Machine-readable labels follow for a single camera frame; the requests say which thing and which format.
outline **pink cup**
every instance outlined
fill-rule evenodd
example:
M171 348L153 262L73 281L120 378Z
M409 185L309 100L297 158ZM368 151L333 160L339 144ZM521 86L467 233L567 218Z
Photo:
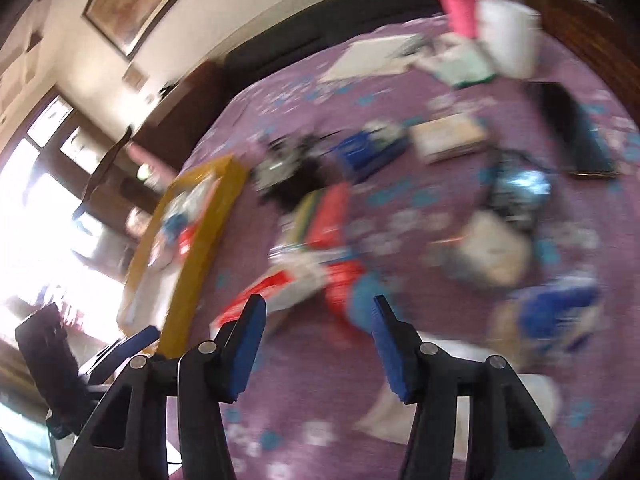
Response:
M475 38L476 31L476 0L440 0L442 8L449 17L449 25L453 32Z

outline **metal screw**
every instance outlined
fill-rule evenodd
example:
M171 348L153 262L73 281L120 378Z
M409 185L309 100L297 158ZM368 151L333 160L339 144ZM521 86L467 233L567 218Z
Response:
M507 365L507 361L504 360L504 357L499 355L492 355L489 357L489 364L494 368L504 368Z
M213 354L216 351L218 345L216 345L213 341L204 341L200 343L198 346L198 352L201 354Z
M422 343L420 345L420 352L425 355L436 355L438 352L438 347L433 343Z
M146 365L146 357L143 355L136 355L131 361L129 361L129 366L134 370L139 370L140 368L144 368Z

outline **headboard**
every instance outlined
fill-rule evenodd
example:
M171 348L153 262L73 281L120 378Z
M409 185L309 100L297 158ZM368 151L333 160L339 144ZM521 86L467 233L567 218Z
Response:
M581 0L525 0L543 28L583 60L640 124L640 49L597 4Z

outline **paper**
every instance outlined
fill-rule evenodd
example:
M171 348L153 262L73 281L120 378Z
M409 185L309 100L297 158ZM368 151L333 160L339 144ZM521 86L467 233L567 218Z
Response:
M493 211L476 211L462 233L460 253L486 279L515 286L529 267L531 242Z
M402 34L354 41L340 59L320 78L320 82L406 72L413 57L402 54L421 39L420 34Z

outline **red object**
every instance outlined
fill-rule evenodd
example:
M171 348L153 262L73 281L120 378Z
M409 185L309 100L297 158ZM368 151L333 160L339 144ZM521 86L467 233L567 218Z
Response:
M305 243L314 249L331 249L344 245L342 228L349 205L349 185L346 182L331 186L318 205Z
M189 254L189 251L191 251L191 245L193 245L193 237L196 235L198 227L200 227L200 222L188 225L180 233L180 237L178 238L178 255L180 256L180 261L182 262L187 257L187 254Z
M478 34L476 0L440 0L440 2L449 17L451 30L460 36L475 38Z
M275 274L267 276L254 286L242 291L214 320L213 325L216 328L220 328L229 321L238 320L244 310L246 302L249 300L249 296L252 294L260 294L264 301L268 302L269 298L279 293L284 286L289 285L289 283L293 281L295 281L295 278L286 270L280 270Z
M365 272L358 260L334 262L326 266L327 284L324 299L329 310L338 316L346 316L347 300L352 296L353 283Z

